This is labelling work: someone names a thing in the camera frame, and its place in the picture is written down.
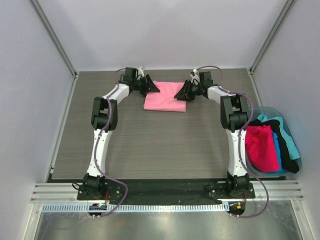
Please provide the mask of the light pink t shirt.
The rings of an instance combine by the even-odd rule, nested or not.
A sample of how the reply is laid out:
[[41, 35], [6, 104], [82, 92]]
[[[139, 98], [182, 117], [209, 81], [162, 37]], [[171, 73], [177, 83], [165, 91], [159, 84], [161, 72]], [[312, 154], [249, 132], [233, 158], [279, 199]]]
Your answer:
[[186, 112], [187, 103], [177, 100], [175, 95], [181, 90], [183, 82], [154, 81], [160, 92], [149, 92], [145, 97], [143, 109], [147, 111]]

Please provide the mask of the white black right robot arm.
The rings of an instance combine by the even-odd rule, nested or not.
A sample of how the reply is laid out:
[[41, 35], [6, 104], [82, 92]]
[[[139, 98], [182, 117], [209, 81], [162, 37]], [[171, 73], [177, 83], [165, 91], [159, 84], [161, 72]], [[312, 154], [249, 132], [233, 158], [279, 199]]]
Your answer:
[[250, 176], [245, 161], [246, 127], [250, 118], [252, 103], [243, 93], [235, 93], [215, 84], [209, 71], [194, 69], [183, 87], [174, 96], [180, 101], [190, 102], [196, 96], [203, 96], [220, 105], [220, 123], [226, 131], [229, 151], [229, 165], [224, 190], [231, 198], [241, 198], [250, 188]]

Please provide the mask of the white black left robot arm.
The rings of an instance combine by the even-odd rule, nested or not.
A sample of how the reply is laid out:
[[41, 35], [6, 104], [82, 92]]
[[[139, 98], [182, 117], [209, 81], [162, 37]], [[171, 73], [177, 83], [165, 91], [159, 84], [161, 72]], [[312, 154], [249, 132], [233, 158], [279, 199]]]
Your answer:
[[160, 90], [151, 80], [144, 69], [126, 67], [116, 72], [124, 71], [116, 82], [115, 87], [104, 96], [97, 96], [93, 100], [91, 125], [94, 141], [90, 163], [79, 188], [81, 194], [87, 193], [95, 200], [102, 199], [107, 192], [106, 157], [113, 131], [118, 125], [118, 105], [132, 92], [138, 91], [142, 96], [149, 92], [159, 93]]

